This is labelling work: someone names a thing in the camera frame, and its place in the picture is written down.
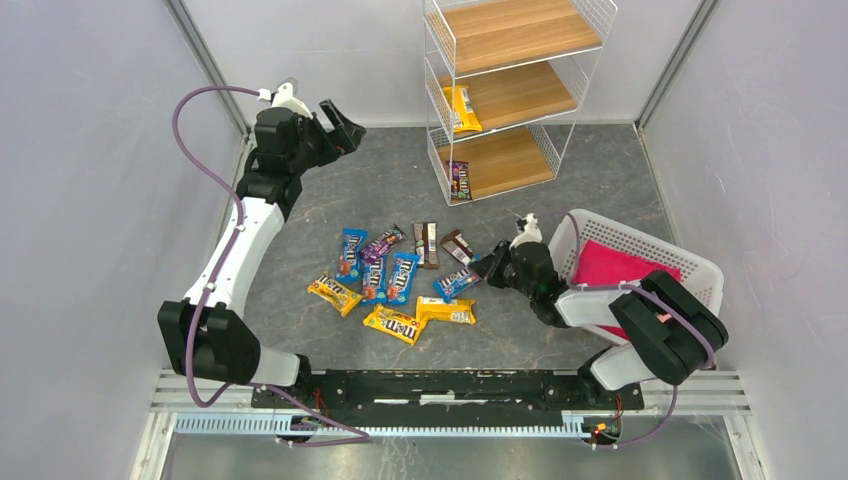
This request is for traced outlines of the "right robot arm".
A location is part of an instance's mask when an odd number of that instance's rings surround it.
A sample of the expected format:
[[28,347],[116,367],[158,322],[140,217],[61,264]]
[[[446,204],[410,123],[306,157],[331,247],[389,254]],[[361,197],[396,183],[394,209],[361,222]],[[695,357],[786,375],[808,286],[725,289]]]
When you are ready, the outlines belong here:
[[469,267],[487,284],[521,293],[550,327],[622,328],[625,344],[594,355],[578,371],[596,390],[654,379],[679,386],[695,371],[712,367],[729,340],[721,320],[662,270],[609,288],[570,284],[555,270],[547,245],[507,241]]

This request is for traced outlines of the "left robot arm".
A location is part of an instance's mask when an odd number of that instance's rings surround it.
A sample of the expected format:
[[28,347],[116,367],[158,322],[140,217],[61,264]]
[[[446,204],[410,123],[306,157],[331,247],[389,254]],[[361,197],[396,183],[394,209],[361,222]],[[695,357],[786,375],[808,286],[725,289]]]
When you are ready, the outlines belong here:
[[243,320],[247,295],[271,241],[302,192],[302,175],[359,147],[366,130],[330,99],[320,107],[333,128],[314,116],[274,106],[257,115],[256,146],[235,188],[229,228],[201,277],[180,301],[157,314],[171,365],[183,376],[228,384],[297,383],[304,357],[262,345]]

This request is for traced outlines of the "yellow candy bag top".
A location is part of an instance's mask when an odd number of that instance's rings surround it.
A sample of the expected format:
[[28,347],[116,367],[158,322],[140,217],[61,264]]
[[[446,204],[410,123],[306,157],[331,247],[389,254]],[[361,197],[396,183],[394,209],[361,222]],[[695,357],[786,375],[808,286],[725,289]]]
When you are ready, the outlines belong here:
[[454,133],[483,131],[483,126],[471,103],[468,85],[446,86],[442,88],[442,92],[451,107],[451,122]]

